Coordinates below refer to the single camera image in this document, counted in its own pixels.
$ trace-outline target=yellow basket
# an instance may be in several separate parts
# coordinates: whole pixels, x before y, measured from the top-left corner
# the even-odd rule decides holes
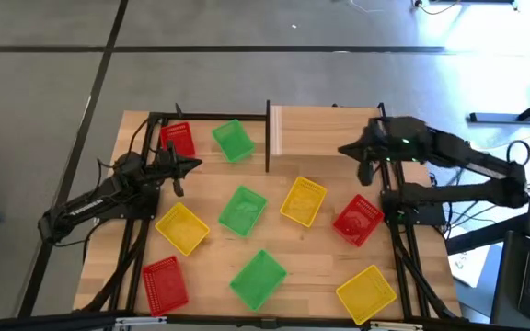
[[[326,188],[304,177],[298,177],[285,198],[280,213],[303,226],[310,227],[325,195],[327,195]]]
[[[376,266],[370,266],[337,289],[356,325],[362,325],[396,299],[394,290]]]
[[[210,232],[210,228],[181,202],[176,203],[155,228],[184,256],[188,256]]]

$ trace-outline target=gray floor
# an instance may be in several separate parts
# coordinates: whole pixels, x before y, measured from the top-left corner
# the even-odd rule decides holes
[[[118,3],[0,1],[0,45],[105,45]],[[521,11],[463,5],[439,16],[413,12],[405,0],[354,3],[131,0],[118,45],[446,46],[461,52],[114,54],[72,195],[94,185],[96,157],[109,161],[124,110],[172,111],[175,102],[188,112],[243,113],[264,112],[267,99],[385,102],[388,114],[420,117],[483,147],[530,135],[530,128],[466,123],[470,112],[518,113],[530,106],[530,2]],[[52,201],[99,60],[100,54],[0,54],[0,211],[6,215],[0,223],[0,317],[15,313],[38,240],[36,221]],[[504,151],[492,150],[501,157]],[[441,183],[455,173],[432,171]],[[498,221],[512,212],[483,216]],[[75,229],[69,240],[84,231]],[[36,314],[70,311],[80,263],[79,246],[54,251]]]

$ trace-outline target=wooden table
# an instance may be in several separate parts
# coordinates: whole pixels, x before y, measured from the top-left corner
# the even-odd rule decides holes
[[[125,153],[134,130],[147,112],[126,111],[112,159]],[[190,120],[196,157],[203,164],[181,181],[185,197],[174,195],[170,181],[161,191],[157,220],[180,201],[211,229],[188,257],[170,244],[152,223],[144,264],[175,255],[180,261],[190,302],[172,314],[219,316],[278,316],[299,318],[350,318],[335,290],[370,265],[377,265],[399,296],[398,279],[389,231],[380,224],[362,247],[348,244],[331,229],[332,221],[357,193],[379,206],[382,179],[362,187],[356,177],[357,162],[337,153],[337,147],[359,138],[377,108],[271,107],[271,164],[265,173],[266,123],[244,121],[256,152],[238,164],[227,163],[213,140],[220,120]],[[133,150],[141,148],[139,134]],[[426,167],[404,164],[407,181],[430,185]],[[308,177],[328,190],[311,228],[279,212],[296,176]],[[218,216],[239,185],[269,200],[249,238],[241,238],[218,223]],[[87,304],[116,266],[124,221],[100,227],[89,243],[87,258],[75,296],[75,308]],[[422,271],[451,311],[460,314],[443,238],[431,227],[417,226]],[[228,286],[230,280],[261,249],[266,249],[288,271],[282,285],[257,313],[252,312]],[[119,307],[126,301],[130,274],[122,283]],[[412,311],[419,314],[412,277],[408,274]],[[141,279],[135,312],[149,313]],[[400,299],[377,314],[386,320],[402,319]]]

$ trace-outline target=green plastic basket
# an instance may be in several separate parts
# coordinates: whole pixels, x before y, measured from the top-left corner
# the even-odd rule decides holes
[[[246,237],[266,205],[267,199],[241,185],[220,214],[218,222],[235,234]]]
[[[285,269],[264,250],[230,282],[232,290],[253,311],[257,311],[287,275]]]
[[[238,120],[231,120],[214,129],[212,135],[228,162],[240,161],[255,152],[255,144],[248,138],[245,128]]]

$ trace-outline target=red basket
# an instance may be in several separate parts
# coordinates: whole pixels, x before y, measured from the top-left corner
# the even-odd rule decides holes
[[[143,279],[148,307],[153,317],[179,308],[189,300],[175,256],[144,267]]]
[[[384,214],[368,200],[357,194],[332,224],[348,242],[360,247]]]
[[[173,141],[177,154],[188,157],[195,156],[195,147],[191,139],[190,124],[188,122],[162,127],[161,145],[164,150],[167,149],[168,141]]]

